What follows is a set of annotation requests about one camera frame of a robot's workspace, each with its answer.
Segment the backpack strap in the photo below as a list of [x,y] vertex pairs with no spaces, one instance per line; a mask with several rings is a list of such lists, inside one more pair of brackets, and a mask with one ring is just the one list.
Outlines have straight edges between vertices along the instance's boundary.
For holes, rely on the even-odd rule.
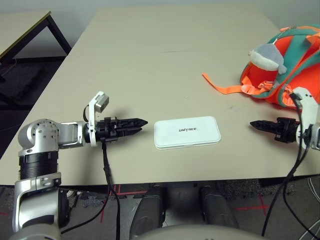
[[219,87],[211,81],[210,77],[206,73],[202,73],[202,76],[205,80],[208,81],[217,91],[219,91],[222,94],[233,94],[233,93],[245,93],[248,95],[259,95],[264,92],[268,92],[272,89],[273,83],[270,81],[264,81],[261,82],[258,86],[258,88],[254,87],[249,79],[248,76],[245,76],[242,79],[243,85],[235,85],[235,86],[229,86],[229,87]]

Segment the black cable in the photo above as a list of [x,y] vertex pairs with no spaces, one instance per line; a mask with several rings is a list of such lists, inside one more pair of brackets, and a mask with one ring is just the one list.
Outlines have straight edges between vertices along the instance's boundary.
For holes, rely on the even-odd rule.
[[[298,166],[302,163],[302,161],[305,159],[307,153],[308,153],[308,149],[309,149],[309,145],[306,146],[306,149],[299,161],[299,163],[297,164],[296,166],[296,169],[298,168]],[[286,205],[286,207],[290,210],[290,212],[292,213],[292,215],[295,217],[295,219],[300,223],[300,225],[311,235],[313,236],[316,240],[319,240],[319,238],[300,220],[300,218],[296,215],[296,213],[293,211],[293,209],[289,206],[288,202],[287,202],[287,198],[286,198],[286,192],[287,192],[287,186],[288,186],[288,183],[286,183],[284,185],[284,188],[283,188],[283,192],[282,192],[282,196],[283,196],[283,200],[284,200],[284,203]]]
[[302,123],[302,117],[301,117],[301,109],[300,109],[300,106],[299,104],[297,103],[297,99],[298,99],[298,96],[294,93],[290,94],[290,97],[292,98],[292,101],[296,107],[296,111],[297,111],[297,114],[298,114],[298,117],[299,117],[299,121],[300,121],[300,138],[299,138],[299,150],[298,150],[298,154],[297,154],[297,158],[296,158],[296,161],[294,163],[294,166],[292,167],[292,169],[290,170],[290,172],[287,174],[287,176],[284,178],[283,182],[281,183],[281,185],[279,186],[278,190],[276,191],[273,199],[272,199],[272,202],[270,204],[270,207],[269,207],[269,210],[267,212],[267,215],[265,217],[265,221],[264,221],[264,224],[263,224],[263,228],[262,228],[262,233],[261,233],[261,236],[265,236],[265,233],[266,233],[266,229],[267,229],[267,225],[268,225],[268,222],[269,222],[269,218],[270,218],[270,215],[271,215],[271,212],[275,206],[275,203],[281,193],[281,189],[290,181],[290,179],[293,177],[297,167],[299,166],[299,162],[300,162],[300,156],[301,156],[301,152],[302,152],[302,143],[303,143],[303,123]]
[[100,215],[100,213],[105,209],[105,207],[106,207],[106,205],[107,205],[107,202],[108,202],[108,199],[109,199],[109,194],[110,194],[110,188],[111,188],[111,187],[108,186],[108,191],[107,191],[108,194],[107,194],[107,196],[106,196],[106,198],[105,198],[104,204],[102,205],[102,208],[100,209],[100,211],[97,212],[96,215],[94,215],[92,218],[90,218],[90,219],[87,220],[87,221],[84,221],[84,222],[82,222],[82,223],[79,223],[79,224],[77,224],[77,225],[75,225],[75,226],[69,227],[69,228],[61,231],[61,234],[65,234],[65,233],[67,233],[67,232],[69,232],[69,231],[71,231],[71,230],[73,230],[73,229],[77,229],[77,228],[79,228],[79,227],[81,227],[81,226],[83,226],[83,225],[86,225],[86,224],[90,223],[91,221],[93,221],[96,217],[98,217],[98,216]]
[[120,201],[116,191],[113,188],[112,179],[111,179],[111,169],[107,157],[107,144],[102,142],[102,152],[103,152],[103,170],[105,173],[105,178],[108,186],[110,186],[110,190],[115,196],[117,211],[116,211],[116,235],[115,240],[120,240]]
[[88,121],[88,118],[87,118],[87,116],[86,116],[87,107],[89,107],[89,105],[87,105],[87,106],[84,107],[83,113],[82,113],[82,117],[83,117],[83,120],[84,120],[85,122],[89,122],[89,121]]

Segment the table leg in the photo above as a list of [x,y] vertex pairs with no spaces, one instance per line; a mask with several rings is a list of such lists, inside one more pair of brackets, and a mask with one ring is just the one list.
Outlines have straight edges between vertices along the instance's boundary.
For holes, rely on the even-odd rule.
[[55,39],[58,41],[58,43],[60,44],[62,49],[68,55],[71,51],[71,46],[67,42],[66,38],[64,37],[64,35],[62,34],[62,32],[60,31],[58,26],[56,25],[54,19],[50,15],[46,19],[49,22],[47,27],[49,28],[49,30],[51,31],[51,33],[55,37]]

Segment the table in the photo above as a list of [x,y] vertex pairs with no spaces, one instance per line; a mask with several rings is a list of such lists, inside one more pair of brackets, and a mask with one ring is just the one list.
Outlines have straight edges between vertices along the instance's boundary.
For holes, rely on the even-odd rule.
[[[48,27],[62,49],[68,54],[71,46],[59,30],[48,10],[0,14],[0,66],[12,60],[36,35]],[[28,110],[32,105],[18,105],[0,92],[0,100],[8,104],[2,110]]]
[[[110,97],[108,116],[148,121],[134,136],[107,147],[115,184],[271,178],[287,175],[298,145],[273,140],[249,122],[294,117],[220,86],[239,84],[248,52],[278,29],[251,4],[196,4],[100,9],[22,125],[41,118],[82,120],[98,92]],[[214,116],[221,132],[215,145],[159,150],[159,120]],[[0,184],[18,177],[18,134],[0,161]],[[310,150],[296,175],[319,173],[319,152]],[[105,185],[101,147],[61,150],[62,185]]]

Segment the plush toy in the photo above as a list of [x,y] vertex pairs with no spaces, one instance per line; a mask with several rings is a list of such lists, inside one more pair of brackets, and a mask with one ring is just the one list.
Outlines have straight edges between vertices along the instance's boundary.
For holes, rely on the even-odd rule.
[[260,69],[266,71],[278,71],[284,74],[287,68],[284,66],[284,57],[273,43],[258,46],[249,52],[251,62]]

